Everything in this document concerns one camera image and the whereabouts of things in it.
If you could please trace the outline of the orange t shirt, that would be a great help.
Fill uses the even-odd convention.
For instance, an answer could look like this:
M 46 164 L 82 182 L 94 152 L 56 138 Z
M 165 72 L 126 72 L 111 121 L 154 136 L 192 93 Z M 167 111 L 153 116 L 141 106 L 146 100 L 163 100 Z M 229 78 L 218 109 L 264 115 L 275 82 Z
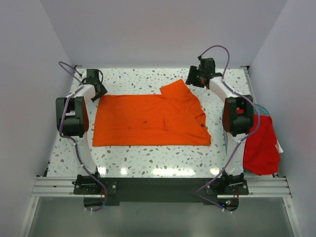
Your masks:
M 206 114 L 181 79 L 161 87 L 160 94 L 104 95 L 99 100 L 94 147 L 210 144 Z

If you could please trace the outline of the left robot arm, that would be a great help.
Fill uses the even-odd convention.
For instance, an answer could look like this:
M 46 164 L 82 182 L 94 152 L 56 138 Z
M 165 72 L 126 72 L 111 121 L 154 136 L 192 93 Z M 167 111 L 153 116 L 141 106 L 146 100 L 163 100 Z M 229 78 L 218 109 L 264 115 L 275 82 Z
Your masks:
M 73 93 L 56 99 L 56 125 L 60 137 L 73 142 L 79 175 L 89 176 L 85 188 L 96 194 L 102 189 L 102 181 L 88 144 L 87 104 L 100 99 L 107 90 L 99 69 L 86 69 L 80 76 L 79 85 Z

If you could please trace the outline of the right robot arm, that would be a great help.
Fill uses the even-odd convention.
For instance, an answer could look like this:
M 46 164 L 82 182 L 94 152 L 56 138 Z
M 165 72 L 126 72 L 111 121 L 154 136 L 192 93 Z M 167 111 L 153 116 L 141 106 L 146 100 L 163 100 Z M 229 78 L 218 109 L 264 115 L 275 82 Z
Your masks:
M 213 91 L 224 103 L 222 110 L 222 126 L 226 136 L 227 163 L 224 165 L 220 178 L 220 189 L 231 194 L 237 184 L 243 182 L 243 157 L 246 136 L 254 125 L 253 98 L 234 91 L 223 79 L 222 73 L 215 72 L 213 58 L 198 57 L 199 66 L 190 66 L 187 85 Z

